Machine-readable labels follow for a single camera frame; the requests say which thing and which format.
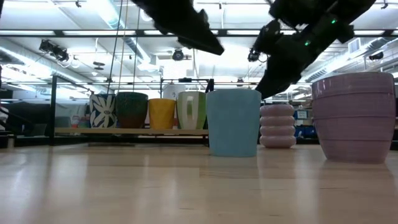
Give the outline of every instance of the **security camera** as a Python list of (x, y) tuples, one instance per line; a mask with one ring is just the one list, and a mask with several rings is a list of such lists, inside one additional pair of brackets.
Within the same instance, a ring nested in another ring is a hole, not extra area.
[(238, 80), (236, 81), (237, 83), (243, 83), (243, 78), (238, 78)]
[(370, 55), (370, 56), (369, 56), (369, 59), (370, 59), (370, 60), (380, 60), (380, 59), (382, 59), (382, 58), (384, 58), (384, 53), (383, 53), (383, 52), (379, 52), (379, 53), (377, 53), (377, 54), (374, 54), (374, 55)]
[(184, 59), (184, 53), (182, 53), (182, 49), (175, 49), (172, 58), (175, 61), (183, 60)]

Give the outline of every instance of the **white pot with green stripe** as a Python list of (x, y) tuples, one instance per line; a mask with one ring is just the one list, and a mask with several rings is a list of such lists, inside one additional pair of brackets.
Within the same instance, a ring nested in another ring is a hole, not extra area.
[(179, 93), (177, 118), (180, 129), (203, 129), (206, 121), (206, 93), (197, 91)]

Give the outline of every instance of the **yellow pot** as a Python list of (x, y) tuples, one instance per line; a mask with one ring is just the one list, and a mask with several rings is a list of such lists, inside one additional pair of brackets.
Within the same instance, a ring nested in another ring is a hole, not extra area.
[(173, 129), (175, 100), (149, 100), (149, 124), (153, 129)]

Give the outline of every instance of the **wooden floor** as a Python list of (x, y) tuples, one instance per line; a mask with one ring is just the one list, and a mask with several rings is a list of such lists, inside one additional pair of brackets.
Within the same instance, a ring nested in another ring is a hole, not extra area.
[(220, 158), (201, 146), (0, 152), (1, 224), (398, 223), (398, 152), (328, 162), (319, 146)]

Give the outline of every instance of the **ceiling light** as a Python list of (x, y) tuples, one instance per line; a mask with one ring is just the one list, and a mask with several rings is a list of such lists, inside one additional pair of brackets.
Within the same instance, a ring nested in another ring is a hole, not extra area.
[(228, 30), (226, 32), (230, 35), (259, 35), (259, 30)]
[(63, 34), (68, 36), (68, 35), (124, 35), (126, 32), (126, 35), (134, 35), (136, 34), (136, 31), (134, 30), (120, 30), (119, 32), (117, 30), (65, 30), (63, 31)]
[(384, 30), (354, 30), (355, 35), (381, 35)]
[(159, 30), (144, 30), (145, 35), (163, 35)]
[(0, 35), (55, 35), (52, 30), (0, 30)]

